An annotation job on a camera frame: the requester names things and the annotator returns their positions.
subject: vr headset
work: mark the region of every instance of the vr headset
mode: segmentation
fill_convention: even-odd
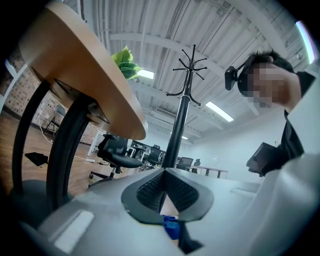
[[[249,70],[249,68],[251,68],[254,59],[255,59],[254,56],[250,56],[238,68],[235,68],[234,66],[230,66],[227,68],[227,70],[224,73],[224,82],[225,82],[225,88],[228,91],[230,91],[234,87],[235,82],[237,82],[238,89],[242,95],[244,95],[246,97],[252,95],[250,90],[248,90],[248,70]],[[243,67],[243,70],[238,77],[238,71],[242,67]]]

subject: black office chair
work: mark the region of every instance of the black office chair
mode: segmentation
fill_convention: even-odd
[[[102,158],[104,161],[109,162],[110,167],[112,167],[113,170],[110,173],[110,176],[92,171],[89,175],[90,179],[92,179],[93,175],[96,175],[102,179],[105,179],[105,181],[112,180],[115,173],[121,173],[121,167],[137,168],[142,165],[142,162],[136,159],[135,156],[138,154],[139,150],[144,150],[143,148],[137,147],[133,157],[129,157],[126,155],[128,145],[127,138],[121,138],[119,136],[113,136],[110,134],[104,134],[103,137],[103,141],[98,146],[97,156]]]
[[[200,159],[196,159],[193,166],[200,166]],[[193,172],[194,174],[197,174],[198,173],[198,169],[197,168],[192,168],[191,169],[191,172]]]
[[[161,150],[158,145],[154,145],[151,147],[150,155],[147,160],[151,164],[149,170],[154,169],[155,166],[157,166],[157,165],[162,165],[163,162],[159,161],[160,153],[161,153]]]
[[[58,105],[55,108],[55,112],[54,112],[54,117],[51,119],[51,121],[48,123],[48,125],[46,126],[46,128],[44,129],[43,133],[45,133],[46,131],[52,131],[53,132],[53,140],[55,139],[55,133],[58,131],[58,129],[55,131],[55,126],[57,126],[58,128],[60,127],[60,122],[57,122],[57,114],[60,114],[61,116],[65,116],[66,115],[66,110],[61,106]],[[50,124],[53,124],[53,130],[48,129]]]
[[[189,171],[193,160],[193,158],[181,157],[179,163],[176,165],[176,168]]]

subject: wooden table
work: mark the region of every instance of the wooden table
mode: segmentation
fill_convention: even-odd
[[[44,197],[52,212],[68,201],[71,165],[89,122],[133,140],[146,137],[143,110],[116,63],[88,25],[67,5],[49,3],[19,41],[22,57],[41,81],[21,117],[13,146],[12,178],[23,195],[22,156],[28,128],[48,91],[68,108],[47,167]]]
[[[206,169],[205,176],[209,176],[209,171],[216,171],[216,172],[218,172],[218,176],[217,176],[218,179],[220,178],[221,173],[228,173],[227,170],[221,170],[221,169],[217,169],[217,168],[213,168],[213,167],[206,167],[206,166],[193,166],[193,165],[191,165],[190,168]]]

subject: table top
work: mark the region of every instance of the table top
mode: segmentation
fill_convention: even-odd
[[[197,169],[208,169],[208,170],[211,170],[211,171],[216,171],[216,172],[221,172],[221,173],[228,173],[229,172],[227,170],[221,170],[221,169],[218,169],[218,168],[206,167],[206,166],[193,166],[193,165],[191,165],[190,167],[191,168],[197,168]]]
[[[19,48],[31,71],[52,85],[65,107],[83,93],[97,102],[100,114],[90,117],[100,129],[128,139],[146,137],[148,124],[127,80],[70,7],[48,4],[20,39]]]

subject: ceiling light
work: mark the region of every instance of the ceiling light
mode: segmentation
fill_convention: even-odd
[[[211,101],[209,101],[206,104],[206,106],[209,107],[210,109],[212,109],[214,112],[216,112],[220,116],[222,116],[228,122],[231,122],[231,121],[234,120],[230,115],[228,115],[226,112],[224,112],[220,107],[218,107],[215,104],[213,104]]]
[[[154,79],[154,74],[153,72],[151,71],[148,71],[148,70],[144,70],[144,69],[141,69],[138,71],[137,73],[139,76],[142,76],[142,77],[145,77],[145,78],[150,78],[150,79]]]
[[[307,32],[304,24],[301,21],[298,21],[296,23],[296,26],[302,36],[304,46],[306,48],[306,52],[307,52],[308,58],[309,58],[309,64],[311,64],[315,60],[315,53],[314,53],[314,50],[311,45],[310,36],[308,35],[308,32]]]
[[[187,138],[187,137],[185,137],[185,136],[182,136],[182,139],[187,140],[188,138]]]

